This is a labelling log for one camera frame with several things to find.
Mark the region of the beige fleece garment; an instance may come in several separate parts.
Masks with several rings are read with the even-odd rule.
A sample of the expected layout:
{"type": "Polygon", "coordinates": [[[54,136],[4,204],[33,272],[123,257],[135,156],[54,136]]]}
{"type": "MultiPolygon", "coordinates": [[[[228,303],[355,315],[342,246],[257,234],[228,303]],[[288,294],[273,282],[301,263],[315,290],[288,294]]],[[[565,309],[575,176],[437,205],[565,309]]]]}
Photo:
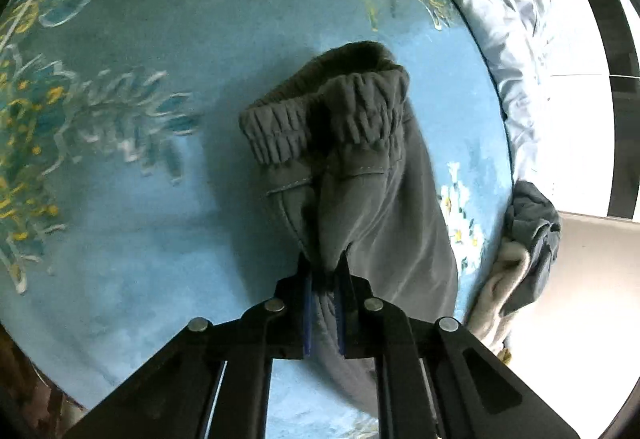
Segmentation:
{"type": "Polygon", "coordinates": [[[506,338],[518,314],[506,312],[506,303],[523,281],[529,265],[529,252],[522,244],[503,240],[466,320],[466,328],[501,360],[509,355],[506,338]]]}

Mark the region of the dark grey sweatpants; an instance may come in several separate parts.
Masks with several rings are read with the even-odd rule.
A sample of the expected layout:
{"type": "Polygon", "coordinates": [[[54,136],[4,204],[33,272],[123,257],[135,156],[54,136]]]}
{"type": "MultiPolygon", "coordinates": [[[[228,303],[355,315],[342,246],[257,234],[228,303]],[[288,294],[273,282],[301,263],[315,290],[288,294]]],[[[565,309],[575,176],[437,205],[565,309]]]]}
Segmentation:
{"type": "Polygon", "coordinates": [[[375,296],[433,321],[454,311],[458,269],[409,84],[381,43],[345,44],[243,110],[240,127],[320,277],[346,261],[375,296]]]}

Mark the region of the slate grey shirt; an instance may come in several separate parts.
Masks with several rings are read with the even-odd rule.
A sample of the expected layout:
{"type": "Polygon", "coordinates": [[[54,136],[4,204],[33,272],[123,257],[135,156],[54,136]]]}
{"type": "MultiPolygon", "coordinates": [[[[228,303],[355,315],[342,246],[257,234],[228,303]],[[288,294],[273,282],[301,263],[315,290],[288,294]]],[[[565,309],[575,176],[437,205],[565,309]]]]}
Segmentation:
{"type": "Polygon", "coordinates": [[[506,236],[528,251],[529,265],[501,310],[512,313],[536,301],[546,287],[551,267],[558,258],[561,218],[550,200],[532,182],[514,184],[512,202],[506,211],[506,236]]]}

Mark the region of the blue floral bed blanket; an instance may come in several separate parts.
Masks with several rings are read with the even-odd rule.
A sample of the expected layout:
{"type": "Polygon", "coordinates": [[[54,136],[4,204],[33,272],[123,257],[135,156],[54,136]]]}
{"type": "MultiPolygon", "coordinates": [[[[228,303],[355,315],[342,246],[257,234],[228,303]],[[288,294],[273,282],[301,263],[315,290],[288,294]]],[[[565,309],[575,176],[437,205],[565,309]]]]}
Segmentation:
{"type": "Polygon", "coordinates": [[[1,11],[1,322],[63,400],[62,436],[195,317],[295,271],[239,125],[317,55],[373,41],[410,76],[469,311],[511,166],[454,0],[9,0],[1,11]]]}

